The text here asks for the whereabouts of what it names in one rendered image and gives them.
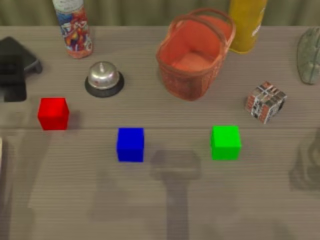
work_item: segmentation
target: red cube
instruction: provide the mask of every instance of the red cube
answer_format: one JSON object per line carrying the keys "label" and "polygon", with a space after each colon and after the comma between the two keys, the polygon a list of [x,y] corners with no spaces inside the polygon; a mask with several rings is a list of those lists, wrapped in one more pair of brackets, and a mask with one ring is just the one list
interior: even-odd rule
{"label": "red cube", "polygon": [[66,130],[69,109],[64,97],[41,98],[38,120],[43,130]]}

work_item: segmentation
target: black bell base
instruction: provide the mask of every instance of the black bell base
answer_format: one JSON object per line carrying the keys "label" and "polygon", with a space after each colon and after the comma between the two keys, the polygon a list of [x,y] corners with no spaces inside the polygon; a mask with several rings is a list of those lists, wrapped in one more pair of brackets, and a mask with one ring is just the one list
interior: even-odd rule
{"label": "black bell base", "polygon": [[124,85],[125,85],[124,76],[121,74],[121,72],[119,72],[119,76],[120,76],[120,78],[119,78],[118,83],[109,89],[100,90],[100,89],[94,88],[93,86],[91,86],[89,84],[88,78],[85,79],[84,86],[85,86],[86,91],[90,95],[92,95],[96,98],[109,98],[109,97],[112,97],[112,96],[118,94],[124,88]]}

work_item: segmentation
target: curtain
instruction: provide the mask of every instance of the curtain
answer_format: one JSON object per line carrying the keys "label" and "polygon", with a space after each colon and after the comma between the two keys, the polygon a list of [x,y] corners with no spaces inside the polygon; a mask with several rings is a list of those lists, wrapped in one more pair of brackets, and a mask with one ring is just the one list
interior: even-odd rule
{"label": "curtain", "polygon": [[[84,0],[84,4],[92,26],[162,26],[196,8],[227,12],[229,0]],[[269,0],[263,25],[319,26],[319,9],[320,0]],[[1,26],[56,24],[51,0],[0,0]]]}

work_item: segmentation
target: yellow container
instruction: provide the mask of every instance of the yellow container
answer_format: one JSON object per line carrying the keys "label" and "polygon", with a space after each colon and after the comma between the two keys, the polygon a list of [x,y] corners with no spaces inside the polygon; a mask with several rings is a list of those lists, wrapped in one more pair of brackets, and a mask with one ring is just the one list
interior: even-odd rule
{"label": "yellow container", "polygon": [[231,0],[229,16],[236,25],[230,49],[239,54],[248,53],[255,45],[264,18],[268,0]]}

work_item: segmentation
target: black object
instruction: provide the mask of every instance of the black object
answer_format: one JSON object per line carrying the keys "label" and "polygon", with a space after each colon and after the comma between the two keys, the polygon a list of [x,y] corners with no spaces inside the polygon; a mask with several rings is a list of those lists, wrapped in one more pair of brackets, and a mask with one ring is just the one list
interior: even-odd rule
{"label": "black object", "polygon": [[0,55],[0,97],[4,102],[22,102],[27,99],[21,55]]}
{"label": "black object", "polygon": [[119,81],[117,84],[111,88],[98,89],[90,85],[88,78],[85,79],[84,86],[86,91],[94,97],[97,98],[109,98],[118,94],[125,85],[125,78],[121,72],[119,72]]}
{"label": "black object", "polygon": [[32,72],[40,74],[43,70],[41,62],[13,37],[0,40],[0,55],[21,56],[25,74]]}

